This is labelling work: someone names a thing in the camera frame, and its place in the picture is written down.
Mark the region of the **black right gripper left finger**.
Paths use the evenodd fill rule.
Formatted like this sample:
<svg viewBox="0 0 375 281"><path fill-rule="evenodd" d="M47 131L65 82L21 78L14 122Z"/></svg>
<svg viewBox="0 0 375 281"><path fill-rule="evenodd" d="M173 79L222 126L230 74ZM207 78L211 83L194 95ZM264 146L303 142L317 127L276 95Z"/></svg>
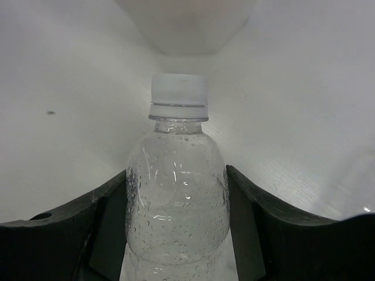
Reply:
<svg viewBox="0 0 375 281"><path fill-rule="evenodd" d="M1 224L1 280L119 280L126 172L30 220Z"/></svg>

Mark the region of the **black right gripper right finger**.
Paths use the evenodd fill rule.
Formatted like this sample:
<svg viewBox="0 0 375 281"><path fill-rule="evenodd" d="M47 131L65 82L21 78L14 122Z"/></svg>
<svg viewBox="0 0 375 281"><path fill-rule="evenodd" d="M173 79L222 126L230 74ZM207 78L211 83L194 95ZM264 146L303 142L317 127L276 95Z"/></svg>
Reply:
<svg viewBox="0 0 375 281"><path fill-rule="evenodd" d="M374 215L345 220L290 205L227 167L239 280L373 280Z"/></svg>

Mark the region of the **clear bottle white cap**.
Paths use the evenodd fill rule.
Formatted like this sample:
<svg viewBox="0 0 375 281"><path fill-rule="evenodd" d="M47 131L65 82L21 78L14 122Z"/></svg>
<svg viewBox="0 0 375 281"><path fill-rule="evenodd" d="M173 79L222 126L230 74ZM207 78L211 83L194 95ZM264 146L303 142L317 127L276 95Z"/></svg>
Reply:
<svg viewBox="0 0 375 281"><path fill-rule="evenodd" d="M153 131L127 168L124 270L128 280L223 280L230 229L227 172L209 118L206 80L152 78Z"/></svg>

